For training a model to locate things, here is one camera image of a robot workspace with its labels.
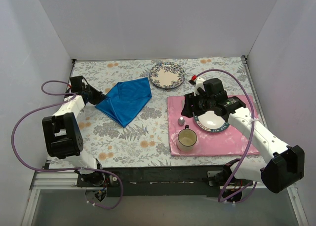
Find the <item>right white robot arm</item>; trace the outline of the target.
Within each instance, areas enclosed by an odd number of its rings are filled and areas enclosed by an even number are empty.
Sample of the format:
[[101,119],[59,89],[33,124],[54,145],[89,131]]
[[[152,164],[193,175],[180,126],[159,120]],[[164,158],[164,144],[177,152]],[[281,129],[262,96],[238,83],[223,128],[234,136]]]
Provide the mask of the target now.
[[228,97],[220,79],[193,76],[189,82],[195,90],[185,95],[181,115],[192,118],[213,111],[250,141],[265,161],[255,165],[240,158],[225,164],[220,177],[227,184],[255,181],[279,193],[303,178],[305,153],[300,146],[280,140],[255,119],[245,102],[237,96]]

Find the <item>blue cloth napkin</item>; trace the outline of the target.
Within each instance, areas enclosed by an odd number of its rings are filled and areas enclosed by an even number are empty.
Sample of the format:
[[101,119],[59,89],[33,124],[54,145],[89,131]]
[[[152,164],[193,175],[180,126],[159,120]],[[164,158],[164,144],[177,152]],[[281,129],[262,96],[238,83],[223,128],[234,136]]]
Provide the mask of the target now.
[[152,97],[148,78],[118,82],[96,109],[125,128]]

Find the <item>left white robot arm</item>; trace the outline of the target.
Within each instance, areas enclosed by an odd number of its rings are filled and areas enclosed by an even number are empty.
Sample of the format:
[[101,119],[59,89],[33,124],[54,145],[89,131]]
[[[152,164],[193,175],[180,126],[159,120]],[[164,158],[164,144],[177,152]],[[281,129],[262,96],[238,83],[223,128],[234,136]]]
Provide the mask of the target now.
[[80,174],[88,174],[93,186],[101,186],[105,174],[98,170],[100,162],[84,150],[83,137],[77,117],[86,104],[97,105],[106,98],[83,76],[70,78],[70,93],[65,95],[61,107],[52,116],[43,118],[42,126],[46,149],[51,157],[63,159],[78,168]]

